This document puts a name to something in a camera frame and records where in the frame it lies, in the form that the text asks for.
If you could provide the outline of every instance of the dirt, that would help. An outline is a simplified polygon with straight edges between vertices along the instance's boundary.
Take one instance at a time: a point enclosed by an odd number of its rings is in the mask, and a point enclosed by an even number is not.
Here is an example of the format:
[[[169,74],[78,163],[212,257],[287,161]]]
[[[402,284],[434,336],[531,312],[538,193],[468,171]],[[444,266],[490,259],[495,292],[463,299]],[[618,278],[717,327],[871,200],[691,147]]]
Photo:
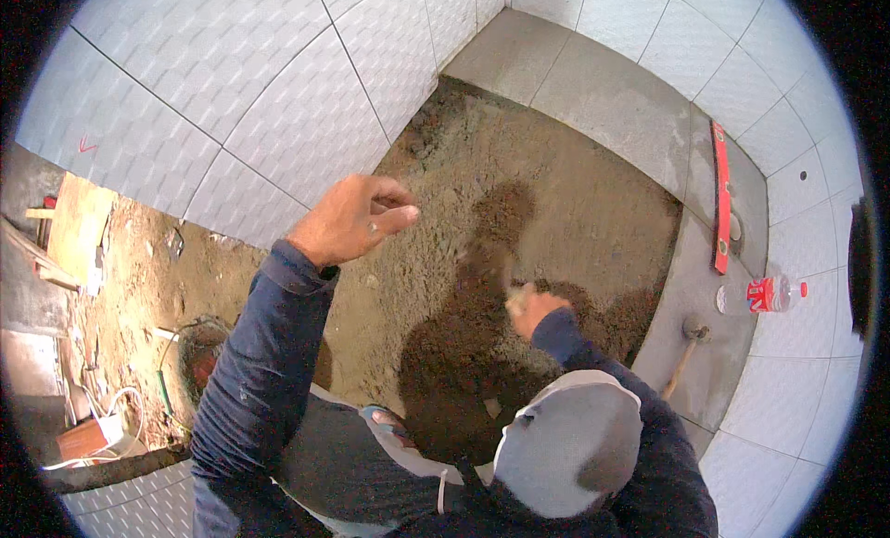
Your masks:
[[[419,223],[343,266],[315,381],[347,400],[386,405],[425,454],[488,462],[500,429],[560,373],[514,335],[503,308],[504,266],[572,300],[585,336],[627,365],[658,305],[680,206],[594,141],[538,112],[451,79],[378,166],[417,195]],[[99,335],[103,397],[133,385],[145,400],[149,450],[184,442],[164,415],[155,376],[172,329],[197,316],[234,324],[265,251],[119,197],[109,221],[108,279],[82,296],[72,348],[80,370]],[[164,246],[178,228],[184,250]],[[163,364],[177,419],[193,408],[178,346]],[[483,400],[497,398],[496,420]],[[128,421],[137,409],[130,405]]]
[[[501,284],[570,299],[582,332],[630,366],[667,277],[681,208],[594,141],[443,79],[378,166],[419,223],[343,266],[316,380],[391,407],[435,459],[490,461],[501,427],[560,373],[512,332]],[[504,407],[496,420],[483,400]]]
[[[87,354],[92,358],[98,329],[98,369],[84,382],[103,408],[117,389],[134,386],[145,402],[141,441],[150,451],[182,443],[184,432],[165,416],[156,377],[169,343],[151,334],[153,327],[178,328],[198,316],[217,316],[235,323],[248,297],[251,278],[265,256],[252,246],[219,239],[192,223],[183,223],[149,206],[117,197],[109,217],[104,263],[107,280],[96,297],[82,295],[73,307],[73,325],[83,339],[72,348],[75,372]],[[164,239],[178,229],[182,255],[172,261]],[[194,409],[173,344],[163,364],[173,415],[191,427]],[[128,399],[127,420],[132,433],[138,409]]]

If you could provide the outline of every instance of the sleeve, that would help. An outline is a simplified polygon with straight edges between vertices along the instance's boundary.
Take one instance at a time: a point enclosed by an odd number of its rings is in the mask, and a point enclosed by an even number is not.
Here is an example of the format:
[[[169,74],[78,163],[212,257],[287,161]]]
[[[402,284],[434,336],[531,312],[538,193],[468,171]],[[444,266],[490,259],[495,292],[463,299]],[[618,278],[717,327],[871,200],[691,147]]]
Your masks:
[[[670,405],[626,366],[585,340],[572,310],[547,315],[531,343],[566,370],[611,374],[640,398],[640,454],[634,476],[611,507],[622,529],[630,536],[717,536],[717,509],[683,422]]]
[[[195,536],[301,535],[270,478],[305,411],[338,269],[275,243],[195,416]]]

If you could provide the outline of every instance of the gray cap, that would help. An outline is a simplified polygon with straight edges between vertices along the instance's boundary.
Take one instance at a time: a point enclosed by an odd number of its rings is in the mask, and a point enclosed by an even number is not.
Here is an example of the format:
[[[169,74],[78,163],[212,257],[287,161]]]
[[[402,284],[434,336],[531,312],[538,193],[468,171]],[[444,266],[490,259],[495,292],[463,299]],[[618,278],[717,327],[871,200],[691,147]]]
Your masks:
[[[598,510],[634,474],[641,431],[640,399],[614,377],[567,373],[503,429],[491,490],[546,519]]]

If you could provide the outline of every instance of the person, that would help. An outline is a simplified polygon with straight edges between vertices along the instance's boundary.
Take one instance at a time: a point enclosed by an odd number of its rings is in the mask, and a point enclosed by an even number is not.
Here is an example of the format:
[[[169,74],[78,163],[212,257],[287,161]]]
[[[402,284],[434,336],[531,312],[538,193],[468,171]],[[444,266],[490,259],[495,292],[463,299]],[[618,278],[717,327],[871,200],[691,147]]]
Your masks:
[[[312,384],[337,265],[413,225],[387,177],[328,190],[254,277],[192,433],[195,536],[717,536],[717,512],[679,417],[584,340],[571,305],[533,286],[515,330],[565,374],[520,409],[492,463],[425,459],[401,420]]]

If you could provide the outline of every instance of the plastic bottle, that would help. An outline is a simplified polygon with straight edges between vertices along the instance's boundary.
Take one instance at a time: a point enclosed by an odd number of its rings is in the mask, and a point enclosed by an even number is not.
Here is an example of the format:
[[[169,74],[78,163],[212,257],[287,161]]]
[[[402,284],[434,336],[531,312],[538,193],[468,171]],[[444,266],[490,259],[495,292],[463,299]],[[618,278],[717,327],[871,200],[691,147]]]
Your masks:
[[[807,297],[807,284],[780,274],[755,279],[744,285],[721,285],[717,307],[722,314],[787,312]]]

